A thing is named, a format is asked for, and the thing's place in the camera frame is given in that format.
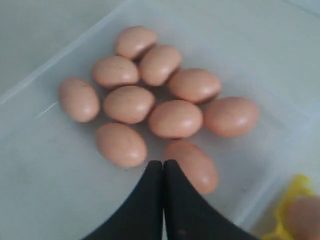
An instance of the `clear plastic container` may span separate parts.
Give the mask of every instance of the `clear plastic container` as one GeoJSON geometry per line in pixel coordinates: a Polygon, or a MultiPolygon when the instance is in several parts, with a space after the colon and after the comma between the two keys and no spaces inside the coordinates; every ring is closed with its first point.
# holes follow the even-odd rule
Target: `clear plastic container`
{"type": "MultiPolygon", "coordinates": [[[[202,130],[191,140],[214,160],[218,189],[205,199],[224,216],[249,230],[269,188],[287,167],[313,119],[285,102],[228,56],[194,37],[166,9],[128,1],[0,98],[0,239],[78,240],[122,204],[144,167],[123,169],[95,147],[95,131],[109,122],[104,114],[79,124],[57,102],[60,82],[70,76],[91,79],[94,62],[113,54],[120,31],[144,25],[159,42],[177,47],[183,68],[206,68],[222,79],[221,96],[243,96],[260,109],[257,127],[246,136],[221,138],[202,130]]],[[[99,90],[101,97],[106,92],[99,90]]],[[[145,123],[148,160],[160,160],[166,141],[145,123]]]]}

